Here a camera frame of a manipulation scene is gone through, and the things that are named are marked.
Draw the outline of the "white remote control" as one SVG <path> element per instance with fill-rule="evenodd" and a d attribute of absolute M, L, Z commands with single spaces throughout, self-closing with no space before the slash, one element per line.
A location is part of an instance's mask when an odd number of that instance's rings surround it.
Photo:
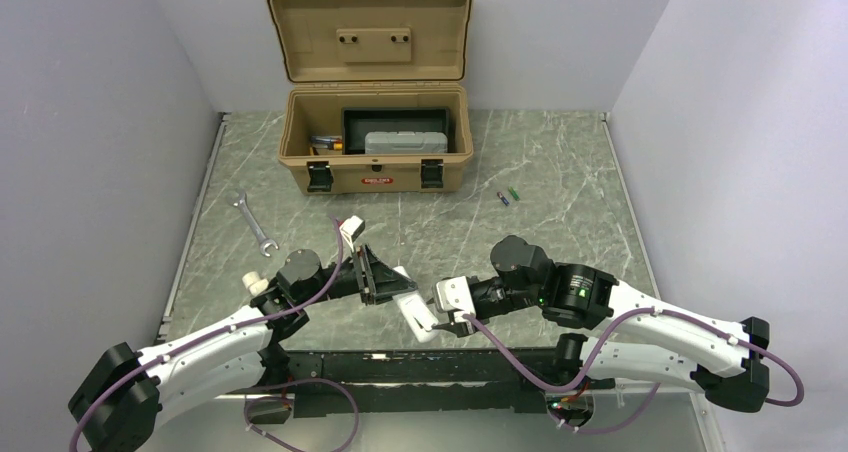
<path fill-rule="evenodd" d="M 417 289 L 396 294 L 392 299 L 419 343 L 428 343 L 437 337 L 435 326 L 439 321 Z"/>

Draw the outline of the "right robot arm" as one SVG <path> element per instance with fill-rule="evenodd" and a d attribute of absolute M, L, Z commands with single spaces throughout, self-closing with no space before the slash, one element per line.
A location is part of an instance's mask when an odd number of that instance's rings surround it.
<path fill-rule="evenodd" d="M 496 272 L 486 280 L 459 276 L 436 283 L 443 329 L 459 337 L 488 320 L 536 307 L 565 332 L 551 360 L 552 378 L 526 366 L 528 381 L 547 390 L 581 380 L 631 379 L 700 392 L 736 412 L 761 410 L 770 390 L 762 362 L 770 325 L 692 313 L 641 292 L 588 265 L 556 262 L 544 249 L 508 235 L 491 250 Z"/>

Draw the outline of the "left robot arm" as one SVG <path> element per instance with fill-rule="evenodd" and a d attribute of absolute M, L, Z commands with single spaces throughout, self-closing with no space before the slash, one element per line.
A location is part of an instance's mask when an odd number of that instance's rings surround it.
<path fill-rule="evenodd" d="M 213 325 L 143 350 L 108 348 L 69 401 L 77 423 L 70 448 L 84 439 L 94 451 L 135 451 L 157 427 L 221 394 L 275 391 L 289 372 L 281 343 L 308 322 L 306 306 L 353 295 L 378 305 L 416 288 L 368 245 L 328 266 L 296 250 L 272 279 L 250 285 L 247 305 Z"/>

